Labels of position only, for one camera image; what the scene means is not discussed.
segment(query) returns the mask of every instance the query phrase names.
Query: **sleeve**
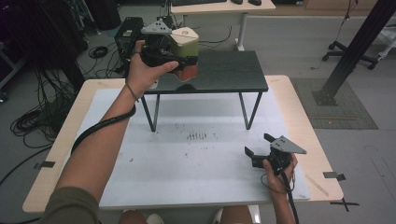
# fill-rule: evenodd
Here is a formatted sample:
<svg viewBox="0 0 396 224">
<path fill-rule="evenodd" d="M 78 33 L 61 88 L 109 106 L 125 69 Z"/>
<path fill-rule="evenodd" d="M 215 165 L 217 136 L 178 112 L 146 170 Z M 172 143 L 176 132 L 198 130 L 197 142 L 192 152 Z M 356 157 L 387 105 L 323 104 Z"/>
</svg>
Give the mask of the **sleeve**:
<svg viewBox="0 0 396 224">
<path fill-rule="evenodd" d="M 79 188 L 56 189 L 49 198 L 39 223 L 99 223 L 99 202 L 90 193 Z"/>
</svg>

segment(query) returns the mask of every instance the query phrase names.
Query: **wrist strap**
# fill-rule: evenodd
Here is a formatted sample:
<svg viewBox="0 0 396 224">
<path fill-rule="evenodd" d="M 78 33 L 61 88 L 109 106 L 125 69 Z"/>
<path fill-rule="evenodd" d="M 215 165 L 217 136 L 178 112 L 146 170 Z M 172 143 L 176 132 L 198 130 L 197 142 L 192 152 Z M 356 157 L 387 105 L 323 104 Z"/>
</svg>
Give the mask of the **wrist strap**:
<svg viewBox="0 0 396 224">
<path fill-rule="evenodd" d="M 126 87 L 128 87 L 129 91 L 131 92 L 132 96 L 136 99 L 136 101 L 139 103 L 139 99 L 136 97 L 136 95 L 134 94 L 134 92 L 132 91 L 131 86 L 128 84 L 127 80 L 125 79 L 125 85 Z"/>
</svg>

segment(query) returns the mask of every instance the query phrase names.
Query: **gray floor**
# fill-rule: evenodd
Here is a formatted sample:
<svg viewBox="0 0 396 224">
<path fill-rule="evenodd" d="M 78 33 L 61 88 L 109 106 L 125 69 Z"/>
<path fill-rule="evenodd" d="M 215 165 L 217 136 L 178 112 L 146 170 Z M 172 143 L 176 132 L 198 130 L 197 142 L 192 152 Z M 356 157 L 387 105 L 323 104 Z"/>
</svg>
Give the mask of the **gray floor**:
<svg viewBox="0 0 396 224">
<path fill-rule="evenodd" d="M 141 16 L 146 23 L 154 21 L 158 7 L 122 7 L 121 17 Z M 337 35 L 341 18 L 249 18 L 245 48 L 256 50 L 265 75 L 289 77 L 328 77 L 339 58 L 321 63 Z M 348 44 L 363 22 L 362 18 L 350 19 L 342 29 L 339 40 Z M 231 38 L 217 48 L 201 50 L 235 50 L 233 39 L 239 26 L 234 26 Z M 228 34 L 228 27 L 201 27 L 196 30 L 202 40 L 221 40 Z M 113 42 L 113 32 L 96 35 L 88 32 L 89 49 Z M 375 56 L 385 46 L 375 41 L 367 54 Z M 78 62 L 88 70 L 94 63 L 83 52 Z M 107 57 L 95 68 L 106 68 Z M 381 61 L 375 70 L 367 69 L 367 63 L 358 63 L 347 82 L 358 95 L 379 130 L 315 130 L 334 171 L 344 174 L 340 185 L 349 203 L 349 212 L 343 205 L 329 203 L 298 203 L 297 210 L 302 223 L 396 223 L 396 76 L 394 51 Z M 37 105 L 35 90 L 37 81 L 29 67 L 24 68 L 4 87 L 9 101 L 0 105 L 0 176 L 3 177 L 20 161 L 37 152 L 24 146 L 20 137 L 9 130 L 10 123 Z M 42 133 L 31 133 L 27 141 L 41 145 Z M 24 164 L 0 187 L 0 221 L 19 222 L 39 217 L 26 214 L 21 205 L 35 181 L 37 162 L 46 158 L 42 153 Z M 183 208 L 156 211 L 167 223 L 210 223 L 217 208 Z M 261 205 L 262 223 L 275 223 L 270 204 Z M 120 211 L 102 211 L 103 223 L 117 223 Z"/>
</svg>

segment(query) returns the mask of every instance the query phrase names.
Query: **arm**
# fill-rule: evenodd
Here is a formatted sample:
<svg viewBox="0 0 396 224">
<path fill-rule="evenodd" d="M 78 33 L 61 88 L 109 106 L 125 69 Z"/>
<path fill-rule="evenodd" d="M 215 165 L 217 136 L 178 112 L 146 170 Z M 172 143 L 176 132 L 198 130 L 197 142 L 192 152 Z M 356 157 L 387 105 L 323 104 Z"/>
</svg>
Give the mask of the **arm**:
<svg viewBox="0 0 396 224">
<path fill-rule="evenodd" d="M 136 42 L 135 51 L 140 51 L 143 44 L 144 41 Z M 172 71 L 177 66 L 177 62 L 170 62 L 151 68 L 146 66 L 136 53 L 131 58 L 128 83 L 134 95 L 140 98 L 160 75 Z M 124 86 L 102 120 L 131 111 L 135 101 L 131 92 Z M 65 165 L 55 189 L 85 189 L 99 202 L 113 171 L 127 125 L 128 119 L 125 119 L 85 138 Z"/>
<path fill-rule="evenodd" d="M 268 185 L 271 189 L 270 196 L 274 205 L 276 223 L 277 224 L 290 224 L 295 223 L 293 214 L 289 208 L 289 202 L 287 199 L 287 194 L 281 176 L 275 176 L 271 164 L 268 160 L 263 161 L 265 172 L 267 173 Z M 285 169 L 285 174 L 290 179 L 292 177 L 292 171 L 297 165 L 296 156 L 291 153 L 291 164 Z"/>
</svg>

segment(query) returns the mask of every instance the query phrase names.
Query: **floor mat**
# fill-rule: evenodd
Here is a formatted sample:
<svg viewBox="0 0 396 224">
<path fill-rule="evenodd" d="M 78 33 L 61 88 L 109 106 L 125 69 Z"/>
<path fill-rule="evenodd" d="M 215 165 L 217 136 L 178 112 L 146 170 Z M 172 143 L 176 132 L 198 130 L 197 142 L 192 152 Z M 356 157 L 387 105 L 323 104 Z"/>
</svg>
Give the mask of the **floor mat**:
<svg viewBox="0 0 396 224">
<path fill-rule="evenodd" d="M 347 82 L 335 95 L 337 106 L 317 105 L 312 91 L 319 91 L 327 78 L 291 78 L 314 129 L 377 130 L 375 122 Z"/>
</svg>

